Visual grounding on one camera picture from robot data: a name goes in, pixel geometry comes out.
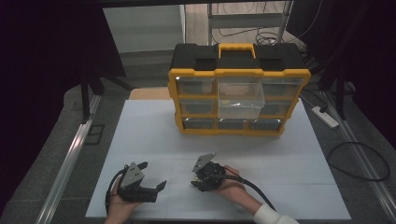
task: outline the metal bracket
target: metal bracket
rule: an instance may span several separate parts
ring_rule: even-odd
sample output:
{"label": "metal bracket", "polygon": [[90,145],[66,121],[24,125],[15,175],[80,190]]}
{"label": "metal bracket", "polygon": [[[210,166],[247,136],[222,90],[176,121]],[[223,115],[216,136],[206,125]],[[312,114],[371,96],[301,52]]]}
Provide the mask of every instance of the metal bracket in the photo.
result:
{"label": "metal bracket", "polygon": [[143,177],[145,177],[145,175],[143,175],[140,168],[134,162],[132,162],[131,165],[129,166],[128,171],[126,172],[125,177],[123,178],[120,186],[123,189],[125,189],[128,186],[142,180]]}
{"label": "metal bracket", "polygon": [[192,168],[193,172],[197,172],[201,170],[205,165],[207,165],[213,158],[215,158],[216,153],[210,153],[207,155],[200,156],[198,161],[195,163],[194,168]]}

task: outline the hand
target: hand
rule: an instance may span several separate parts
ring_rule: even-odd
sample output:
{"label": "hand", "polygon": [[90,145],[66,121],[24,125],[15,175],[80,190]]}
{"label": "hand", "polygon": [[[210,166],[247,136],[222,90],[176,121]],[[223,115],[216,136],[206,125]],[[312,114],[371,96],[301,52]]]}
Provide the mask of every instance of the hand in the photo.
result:
{"label": "hand", "polygon": [[[239,171],[234,168],[225,165],[226,175],[239,175]],[[224,179],[218,189],[212,190],[212,192],[218,193],[227,200],[238,203],[245,208],[251,215],[256,214],[262,203],[257,201],[254,197],[248,194],[244,184],[231,179]]]}
{"label": "hand", "polygon": [[125,202],[120,195],[117,194],[117,186],[119,185],[120,178],[117,179],[110,194],[110,206],[108,208],[108,215],[105,224],[121,224],[124,223],[137,206],[142,203]]}
{"label": "hand", "polygon": [[[224,168],[226,175],[239,175],[239,171],[235,170],[231,166],[225,165]],[[218,189],[212,190],[212,192],[220,194],[233,203],[238,203],[241,196],[248,194],[245,186],[242,183],[231,179],[224,179],[220,187]]]}

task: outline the clear plastic drawer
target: clear plastic drawer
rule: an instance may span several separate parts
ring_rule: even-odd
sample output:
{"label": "clear plastic drawer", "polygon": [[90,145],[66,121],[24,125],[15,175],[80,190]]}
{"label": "clear plastic drawer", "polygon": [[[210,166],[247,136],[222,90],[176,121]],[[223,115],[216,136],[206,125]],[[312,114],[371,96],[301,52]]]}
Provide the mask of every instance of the clear plastic drawer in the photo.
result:
{"label": "clear plastic drawer", "polygon": [[218,96],[220,119],[256,119],[265,103],[255,77],[219,77]]}
{"label": "clear plastic drawer", "polygon": [[179,100],[181,114],[214,114],[215,100]]}
{"label": "clear plastic drawer", "polygon": [[265,106],[260,111],[260,115],[285,116],[289,110],[291,101],[266,101]]}
{"label": "clear plastic drawer", "polygon": [[265,96],[294,97],[304,79],[301,77],[262,78],[262,90]]}
{"label": "clear plastic drawer", "polygon": [[282,122],[283,119],[253,119],[250,121],[248,128],[250,130],[277,131]]}
{"label": "clear plastic drawer", "polygon": [[185,129],[213,129],[213,123],[214,119],[183,119],[183,125]]}
{"label": "clear plastic drawer", "polygon": [[216,80],[213,77],[176,77],[179,94],[215,94]]}
{"label": "clear plastic drawer", "polygon": [[244,130],[246,119],[218,119],[218,129]]}

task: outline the white paper sheet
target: white paper sheet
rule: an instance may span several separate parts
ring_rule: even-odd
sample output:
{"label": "white paper sheet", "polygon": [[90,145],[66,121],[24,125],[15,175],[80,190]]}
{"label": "white paper sheet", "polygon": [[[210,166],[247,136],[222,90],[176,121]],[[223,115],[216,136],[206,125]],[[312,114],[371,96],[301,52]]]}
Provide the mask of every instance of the white paper sheet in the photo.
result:
{"label": "white paper sheet", "polygon": [[280,213],[297,219],[350,219],[301,102],[276,137],[182,134],[174,115],[172,101],[125,102],[87,217],[106,216],[105,193],[118,170],[147,161],[142,187],[167,184],[157,202],[139,206],[133,219],[251,220],[237,205],[190,184],[198,157],[215,152],[213,162],[238,169]]}

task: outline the white wall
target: white wall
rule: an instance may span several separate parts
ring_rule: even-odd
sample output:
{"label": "white wall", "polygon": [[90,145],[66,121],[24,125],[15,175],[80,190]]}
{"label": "white wall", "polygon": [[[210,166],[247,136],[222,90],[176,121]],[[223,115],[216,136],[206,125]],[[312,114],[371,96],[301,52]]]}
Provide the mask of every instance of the white wall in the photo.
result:
{"label": "white wall", "polygon": [[183,43],[181,6],[104,8],[119,53],[174,49]]}

